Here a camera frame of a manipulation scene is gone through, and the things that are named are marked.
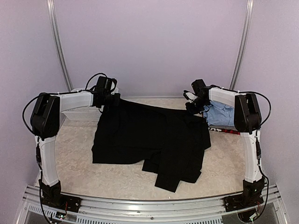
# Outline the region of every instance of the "folded blue shirt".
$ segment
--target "folded blue shirt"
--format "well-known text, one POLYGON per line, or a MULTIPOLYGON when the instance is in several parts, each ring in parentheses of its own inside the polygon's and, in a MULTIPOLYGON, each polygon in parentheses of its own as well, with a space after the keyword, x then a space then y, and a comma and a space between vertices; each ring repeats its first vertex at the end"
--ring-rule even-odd
POLYGON ((211 101, 210 106, 205 106, 204 117, 207 119, 209 125, 214 126, 235 126, 233 107, 219 102, 211 101))

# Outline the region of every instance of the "marble-patterned surface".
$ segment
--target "marble-patterned surface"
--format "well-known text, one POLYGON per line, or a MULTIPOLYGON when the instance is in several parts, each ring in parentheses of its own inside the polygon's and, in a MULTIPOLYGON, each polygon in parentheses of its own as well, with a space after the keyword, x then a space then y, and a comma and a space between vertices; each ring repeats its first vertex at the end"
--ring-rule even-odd
MULTIPOLYGON (((130 99, 143 104, 184 109, 185 99, 130 99)), ((56 140, 56 165, 62 191, 120 199, 183 199, 242 190, 244 151, 239 135, 210 132, 202 174, 195 184, 180 182, 176 193, 155 187, 157 175, 134 165, 92 164, 97 122, 66 120, 56 140)))

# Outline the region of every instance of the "black garment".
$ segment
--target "black garment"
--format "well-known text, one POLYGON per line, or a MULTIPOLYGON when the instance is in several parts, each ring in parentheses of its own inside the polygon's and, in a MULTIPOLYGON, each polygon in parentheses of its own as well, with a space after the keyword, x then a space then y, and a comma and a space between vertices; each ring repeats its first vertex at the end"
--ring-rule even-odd
POLYGON ((180 180, 195 183, 204 150, 211 146, 205 119, 173 110, 120 101, 101 115, 93 163, 133 164, 158 173, 156 187, 176 191, 180 180))

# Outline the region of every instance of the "vertical metal post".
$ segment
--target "vertical metal post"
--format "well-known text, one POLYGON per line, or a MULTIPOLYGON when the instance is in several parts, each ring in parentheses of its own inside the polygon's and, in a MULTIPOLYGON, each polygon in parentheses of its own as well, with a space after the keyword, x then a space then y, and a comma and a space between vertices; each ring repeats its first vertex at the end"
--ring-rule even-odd
POLYGON ((237 79, 239 76, 245 48, 246 48, 246 42, 248 38, 248 33, 249 33, 249 27, 250 27, 250 22, 251 22, 251 16, 252 16, 252 11, 253 11, 253 0, 247 0, 247 8, 246 8, 246 14, 245 14, 245 20, 244 20, 244 26, 243 26, 243 31, 242 31, 242 38, 241 38, 241 43, 239 47, 239 52, 238 52, 238 57, 237 61, 235 64, 235 70, 233 74, 232 81, 230 83, 230 90, 233 90, 235 88, 235 85, 237 83, 237 79))
POLYGON ((62 68, 65 85, 67 87, 67 90, 71 91, 73 89, 73 85, 71 84, 71 79, 70 79, 69 73, 67 71, 65 60, 64 60, 64 54, 62 51, 62 46, 61 46, 59 31, 58 31, 58 25, 57 25, 57 20, 56 20, 54 0, 47 0, 47 5, 48 5, 50 23, 52 26, 52 32, 53 32, 53 36, 54 36, 56 51, 57 51, 58 59, 59 59, 59 62, 60 62, 61 68, 62 68))

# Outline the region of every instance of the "metal frame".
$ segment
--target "metal frame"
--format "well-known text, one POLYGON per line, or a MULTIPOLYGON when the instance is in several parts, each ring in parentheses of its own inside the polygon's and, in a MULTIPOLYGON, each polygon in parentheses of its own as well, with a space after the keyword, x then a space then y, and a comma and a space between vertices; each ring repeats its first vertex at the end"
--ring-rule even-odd
MULTIPOLYGON (((223 203, 224 196, 213 196, 206 198, 163 200, 163 201, 141 201, 108 199, 91 196, 79 196, 82 198, 79 213, 68 212, 73 222, 68 223, 165 223, 181 224, 194 223, 204 220, 218 220, 223 215, 236 213, 237 211, 225 212, 223 203)), ((274 203, 279 223, 288 224, 280 193, 276 185, 269 187, 268 203, 274 203)), ((46 213, 57 211, 54 208, 44 206, 46 213)), ((22 210, 17 224, 23 224, 28 210, 41 214, 39 204, 39 190, 37 187, 28 186, 23 197, 22 210)))
POLYGON ((55 14, 54 0, 47 0, 47 5, 48 5, 50 23, 51 23, 51 27, 52 27, 56 51, 57 51, 58 59, 59 59, 61 69, 63 72, 65 85, 66 85, 67 90, 71 91, 73 89, 73 85, 71 84, 71 79, 70 79, 68 70, 66 68, 64 54, 62 51, 62 46, 61 46, 59 31, 58 31, 58 25, 57 25, 57 19, 56 19, 56 14, 55 14))
POLYGON ((235 89, 237 79, 239 77, 240 68, 241 68, 244 52, 246 49, 246 43, 247 43, 247 38, 248 38, 248 33, 249 33, 251 17, 252 17, 253 1, 254 0, 247 0, 247 8, 246 8, 244 26, 243 26, 243 31, 242 31, 241 43, 240 43, 240 47, 239 47, 237 61, 235 64, 233 78, 232 78, 232 81, 231 81, 230 87, 229 87, 230 90, 235 89))

